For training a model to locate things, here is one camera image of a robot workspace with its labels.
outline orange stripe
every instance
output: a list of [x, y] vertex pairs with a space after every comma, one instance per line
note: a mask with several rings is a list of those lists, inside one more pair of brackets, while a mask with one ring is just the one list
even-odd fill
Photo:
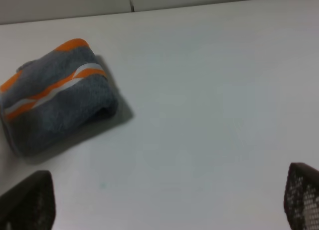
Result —
[[59, 47], [55, 48], [56, 51], [70, 51], [77, 47], [86, 46], [89, 47], [89, 44], [83, 39], [72, 39], [64, 44], [60, 45]]
[[[103, 75], [104, 77], [106, 77], [106, 74], [104, 71], [99, 70], [99, 69], [92, 69], [92, 68], [87, 68], [82, 70], [80, 73], [78, 73], [75, 77], [73, 77], [75, 72], [73, 72], [71, 75], [69, 75], [68, 77], [56, 82], [55, 84], [50, 85], [49, 87], [47, 87], [44, 91], [42, 91], [41, 93], [34, 95], [32, 97], [29, 97], [28, 99], [34, 99], [34, 100], [39, 100], [43, 97], [45, 97], [46, 95], [48, 95], [51, 90], [58, 88], [60, 86], [62, 86], [63, 84], [65, 84], [66, 82], [69, 82], [70, 80], [74, 79], [74, 78], [85, 78], [89, 75], [92, 74], [100, 74]], [[32, 109], [32, 107], [36, 104], [36, 101], [34, 103], [28, 103], [25, 104], [23, 106], [21, 106], [20, 108], [18, 108], [17, 110], [15, 110], [14, 112], [8, 114], [6, 117], [8, 120], [11, 120], [15, 117], [17, 117], [18, 115], [29, 111], [30, 109]]]
[[11, 120], [11, 119], [15, 118], [16, 116], [30, 110], [35, 104], [36, 104], [36, 102], [22, 105], [20, 108], [18, 108], [14, 112], [8, 114], [6, 117], [8, 120]]
[[47, 87], [45, 90], [43, 90], [41, 93], [37, 94], [37, 95], [33, 95], [32, 97], [29, 97], [29, 99], [36, 99], [39, 100], [43, 97], [45, 97], [46, 95], [48, 95], [52, 89], [58, 88], [60, 86], [62, 86], [63, 84], [65, 84], [66, 82], [69, 82], [71, 79], [73, 79], [75, 71], [69, 75], [68, 77], [61, 79], [60, 81], [56, 82], [55, 84], [50, 85], [49, 87]]
[[75, 78], [85, 78], [91, 74], [101, 74], [106, 78], [106, 74], [104, 71], [100, 69], [92, 69], [92, 68], [83, 69], [80, 73], [78, 73], [75, 76]]
[[22, 71], [19, 71], [17, 74], [15, 74], [14, 76], [12, 76], [10, 79], [8, 79], [6, 81], [6, 83], [4, 83], [3, 85], [1, 85], [0, 90], [2, 93], [6, 92], [8, 89], [11, 88], [11, 86], [13, 86], [13, 84], [17, 81], [17, 79], [19, 78], [19, 76], [22, 74]]

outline white table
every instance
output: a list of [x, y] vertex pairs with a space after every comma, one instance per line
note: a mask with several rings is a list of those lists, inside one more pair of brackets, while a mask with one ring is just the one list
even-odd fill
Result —
[[3, 191], [49, 169], [55, 230], [289, 229], [289, 164], [319, 168], [319, 0], [3, 25], [0, 79], [76, 37], [133, 117], [38, 165], [1, 132]]

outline black mesh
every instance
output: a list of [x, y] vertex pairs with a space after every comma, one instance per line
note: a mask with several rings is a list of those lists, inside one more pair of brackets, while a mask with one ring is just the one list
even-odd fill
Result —
[[0, 197], [0, 230], [50, 230], [55, 219], [49, 171], [37, 171]]
[[319, 230], [319, 172], [304, 164], [289, 167], [284, 208], [292, 230]]

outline gray towel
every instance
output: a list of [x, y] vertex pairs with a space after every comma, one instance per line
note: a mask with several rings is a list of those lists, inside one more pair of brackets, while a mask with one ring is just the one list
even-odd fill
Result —
[[97, 117], [118, 101], [86, 41], [73, 39], [21, 66], [0, 87], [1, 119], [11, 148], [30, 157]]

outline towel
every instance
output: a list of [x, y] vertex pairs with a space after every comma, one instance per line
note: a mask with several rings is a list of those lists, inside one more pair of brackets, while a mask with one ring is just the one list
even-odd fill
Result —
[[103, 68], [82, 39], [24, 64], [0, 91], [6, 137], [23, 157], [42, 152], [96, 118], [112, 117], [118, 107]]

